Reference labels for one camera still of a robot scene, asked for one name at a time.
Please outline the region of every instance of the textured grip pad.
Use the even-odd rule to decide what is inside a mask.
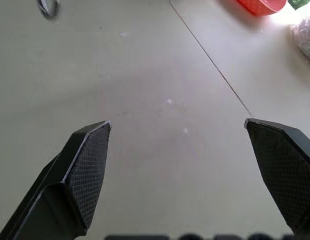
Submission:
[[[89,133],[66,179],[86,229],[91,226],[103,184],[110,131],[107,123]]]
[[[308,156],[280,129],[255,122],[246,128],[263,181],[287,225],[296,232],[310,214]]]

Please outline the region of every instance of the white table surface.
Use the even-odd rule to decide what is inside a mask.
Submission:
[[[111,120],[83,239],[290,232],[260,176],[250,115],[169,2],[62,3],[47,22],[33,0],[0,1],[0,231],[70,134]]]
[[[171,0],[254,118],[301,129],[310,138],[310,62],[292,42],[299,15],[287,3],[255,17],[235,0]]]

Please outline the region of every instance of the red plastic bowl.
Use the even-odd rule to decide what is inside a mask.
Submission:
[[[271,15],[279,12],[287,0],[238,0],[256,16]]]

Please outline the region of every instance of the green object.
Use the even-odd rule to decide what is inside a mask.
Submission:
[[[288,0],[288,2],[296,10],[308,4],[310,0]]]

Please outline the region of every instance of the metal object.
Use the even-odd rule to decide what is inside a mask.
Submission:
[[[37,0],[38,7],[41,13],[48,20],[56,18],[61,9],[61,0],[50,0],[50,1],[52,1],[52,4],[49,7],[46,0]]]

